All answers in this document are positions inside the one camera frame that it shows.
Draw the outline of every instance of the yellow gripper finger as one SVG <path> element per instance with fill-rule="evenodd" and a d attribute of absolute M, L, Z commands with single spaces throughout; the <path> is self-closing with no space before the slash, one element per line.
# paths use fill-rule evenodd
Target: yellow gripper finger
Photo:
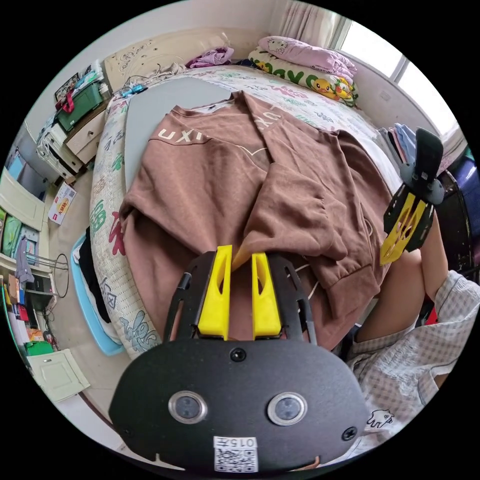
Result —
<path fill-rule="evenodd" d="M 380 248 L 380 265 L 397 261 L 412 238 L 427 207 L 427 204 L 420 200 L 414 209 L 414 201 L 415 195 L 409 193 L 398 216 L 398 223 Z"/>
<path fill-rule="evenodd" d="M 219 246 L 197 325 L 202 336 L 229 339 L 231 272 L 232 246 Z"/>
<path fill-rule="evenodd" d="M 251 276 L 253 339 L 277 337 L 281 333 L 282 322 L 265 253 L 254 253 L 251 256 Z"/>

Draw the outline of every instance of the sweatshirt cuff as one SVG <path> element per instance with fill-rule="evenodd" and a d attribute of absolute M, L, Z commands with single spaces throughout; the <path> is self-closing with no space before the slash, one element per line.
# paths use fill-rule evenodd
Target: sweatshirt cuff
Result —
<path fill-rule="evenodd" d="M 343 318 L 355 309 L 366 307 L 366 300 L 370 302 L 379 292 L 380 286 L 371 265 L 344 276 L 326 290 L 334 319 Z"/>

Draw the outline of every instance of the person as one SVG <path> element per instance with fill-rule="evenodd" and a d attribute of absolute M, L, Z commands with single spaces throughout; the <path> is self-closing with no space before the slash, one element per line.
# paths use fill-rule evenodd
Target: person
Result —
<path fill-rule="evenodd" d="M 438 322 L 415 328 L 425 294 L 434 300 Z M 449 271 L 434 214 L 423 246 L 391 264 L 347 353 L 369 409 L 366 428 L 345 455 L 315 467 L 365 453 L 413 420 L 455 366 L 479 308 L 480 286 Z"/>

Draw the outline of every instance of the qr code label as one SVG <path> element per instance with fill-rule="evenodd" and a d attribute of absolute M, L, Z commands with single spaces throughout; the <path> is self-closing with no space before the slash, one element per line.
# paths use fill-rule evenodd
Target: qr code label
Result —
<path fill-rule="evenodd" d="M 215 471 L 251 474 L 259 471 L 257 439 L 254 437 L 213 437 Z"/>

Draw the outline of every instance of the gray mat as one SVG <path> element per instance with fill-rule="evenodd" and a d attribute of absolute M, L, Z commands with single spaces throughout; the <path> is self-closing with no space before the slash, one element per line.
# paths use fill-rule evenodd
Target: gray mat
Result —
<path fill-rule="evenodd" d="M 130 189 L 147 142 L 173 107 L 194 109 L 227 100 L 225 88 L 199 78 L 177 78 L 133 96 L 128 106 L 125 132 L 125 184 Z"/>

